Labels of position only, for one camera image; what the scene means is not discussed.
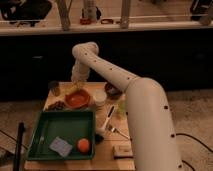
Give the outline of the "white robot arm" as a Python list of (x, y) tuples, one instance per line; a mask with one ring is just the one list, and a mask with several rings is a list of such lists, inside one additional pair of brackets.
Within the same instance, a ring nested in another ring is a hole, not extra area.
[(73, 77), (93, 69), (125, 94), (136, 171), (184, 171), (166, 93), (153, 79), (140, 77), (98, 56), (95, 42), (72, 48)]

